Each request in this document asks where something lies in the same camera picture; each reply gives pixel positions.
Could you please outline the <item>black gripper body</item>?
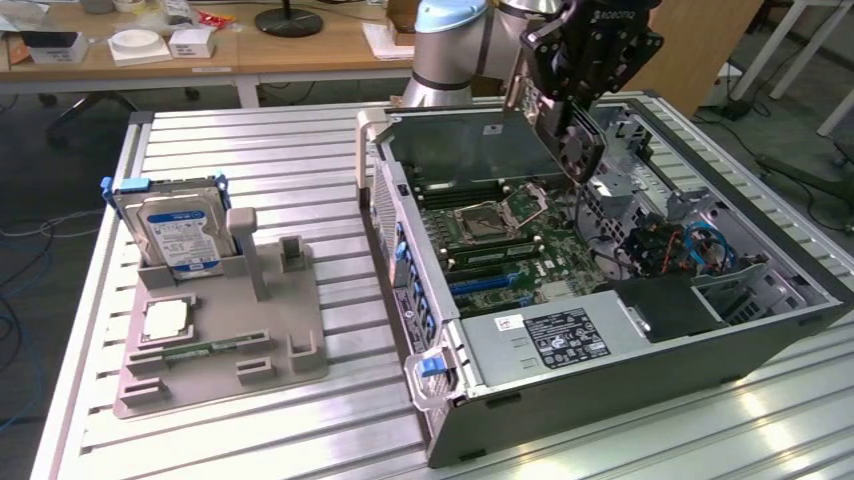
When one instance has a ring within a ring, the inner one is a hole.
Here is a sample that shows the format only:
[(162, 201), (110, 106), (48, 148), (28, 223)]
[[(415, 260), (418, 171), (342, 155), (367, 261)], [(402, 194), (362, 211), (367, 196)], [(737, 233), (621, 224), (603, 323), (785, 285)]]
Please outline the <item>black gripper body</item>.
[(567, 1), (561, 9), (562, 52), (570, 85), (617, 92), (661, 50), (650, 20), (658, 1)]

